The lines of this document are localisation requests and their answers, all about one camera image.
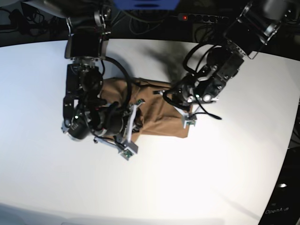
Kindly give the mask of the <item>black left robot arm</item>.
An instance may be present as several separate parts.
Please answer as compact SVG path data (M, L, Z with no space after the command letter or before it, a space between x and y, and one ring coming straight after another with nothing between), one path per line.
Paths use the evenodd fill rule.
M184 128L195 125L198 114L221 119L207 112L203 105L215 103L245 58L254 59L252 53L259 53L268 44L288 18L292 5L299 6L300 2L250 0L225 29L222 39L202 55L200 61L206 61L202 68L191 68L188 61L205 44L199 43L190 50L183 61L186 75L170 89L160 92L164 101L180 113Z

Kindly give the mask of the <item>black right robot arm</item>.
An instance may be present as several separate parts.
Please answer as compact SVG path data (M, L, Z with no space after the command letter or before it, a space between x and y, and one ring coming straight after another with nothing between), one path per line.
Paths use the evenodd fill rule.
M109 0L29 0L27 4L54 16L64 18L68 27L65 58L66 90L63 98L62 131L72 140L81 141L91 135L94 142L114 147L125 159L137 154L131 138L138 107L143 100L131 104L131 78L126 69L106 55L112 30ZM121 102L108 103L101 98L104 70L98 62L114 64L124 75L127 94Z

